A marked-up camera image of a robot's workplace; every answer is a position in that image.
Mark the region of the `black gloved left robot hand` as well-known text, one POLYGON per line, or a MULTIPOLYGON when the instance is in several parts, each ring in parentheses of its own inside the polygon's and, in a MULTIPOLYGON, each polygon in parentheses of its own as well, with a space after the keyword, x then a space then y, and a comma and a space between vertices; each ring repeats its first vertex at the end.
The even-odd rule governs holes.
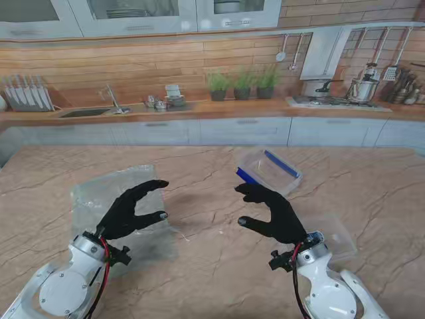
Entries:
POLYGON ((124 191, 116 198, 107 213, 96 225, 95 236, 103 237, 105 240, 120 239, 134 231, 166 220, 168 214, 165 211, 136 215, 135 206, 149 192, 165 188, 168 185, 168 181, 152 179, 124 191))

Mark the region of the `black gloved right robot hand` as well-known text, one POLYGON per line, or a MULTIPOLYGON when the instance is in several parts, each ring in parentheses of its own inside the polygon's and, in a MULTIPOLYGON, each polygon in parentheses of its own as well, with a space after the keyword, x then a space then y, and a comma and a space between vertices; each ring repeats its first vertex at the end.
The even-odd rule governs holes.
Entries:
POLYGON ((264 203, 270 209, 268 222, 241 216, 238 218, 240 226, 283 244, 296 245, 307 238, 307 233, 290 202, 278 192, 262 185, 249 183, 242 183, 234 190, 244 195, 243 201, 264 203))

